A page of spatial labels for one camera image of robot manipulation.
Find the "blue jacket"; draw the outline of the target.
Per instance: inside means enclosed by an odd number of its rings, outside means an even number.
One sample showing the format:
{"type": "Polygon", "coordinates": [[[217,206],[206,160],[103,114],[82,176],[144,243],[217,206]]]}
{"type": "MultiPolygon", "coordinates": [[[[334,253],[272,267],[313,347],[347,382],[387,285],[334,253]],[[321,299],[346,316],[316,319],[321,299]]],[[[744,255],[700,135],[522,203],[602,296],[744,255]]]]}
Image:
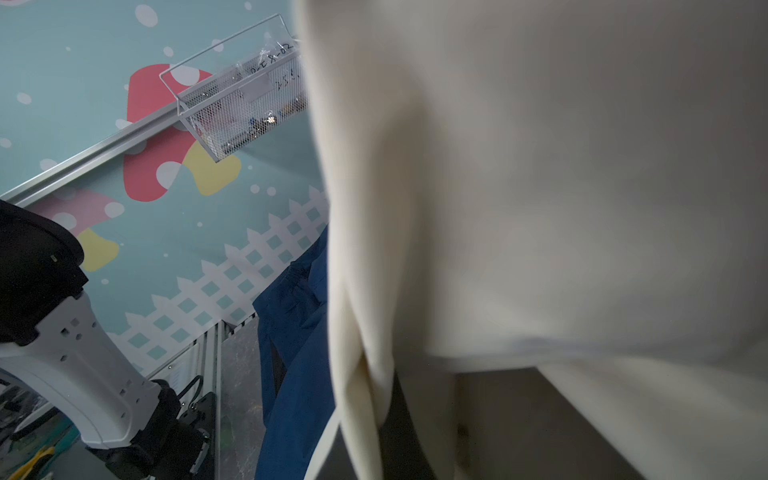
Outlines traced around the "blue jacket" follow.
{"type": "Polygon", "coordinates": [[[303,479],[334,411],[327,340],[327,237],[254,300],[265,435],[257,479],[303,479]]]}

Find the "beige jacket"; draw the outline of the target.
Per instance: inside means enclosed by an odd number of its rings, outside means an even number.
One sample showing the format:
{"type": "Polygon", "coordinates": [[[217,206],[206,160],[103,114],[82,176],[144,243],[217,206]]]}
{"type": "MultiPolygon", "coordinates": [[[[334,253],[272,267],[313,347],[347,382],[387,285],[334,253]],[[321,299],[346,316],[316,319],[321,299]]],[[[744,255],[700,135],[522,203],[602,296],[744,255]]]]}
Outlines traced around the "beige jacket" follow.
{"type": "Polygon", "coordinates": [[[310,479],[767,475],[767,5],[299,1],[310,479]]]}

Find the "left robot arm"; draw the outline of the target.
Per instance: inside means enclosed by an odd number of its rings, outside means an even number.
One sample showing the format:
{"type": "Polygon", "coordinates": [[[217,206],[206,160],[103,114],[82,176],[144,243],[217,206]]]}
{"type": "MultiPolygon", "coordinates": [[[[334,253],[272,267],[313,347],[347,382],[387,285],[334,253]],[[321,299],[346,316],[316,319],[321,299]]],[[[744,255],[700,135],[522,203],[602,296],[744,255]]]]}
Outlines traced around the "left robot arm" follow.
{"type": "Polygon", "coordinates": [[[84,258],[61,225],[1,204],[2,371],[65,415],[116,478],[215,478],[215,395],[198,391],[184,410],[167,381],[138,372],[93,313],[84,258]]]}

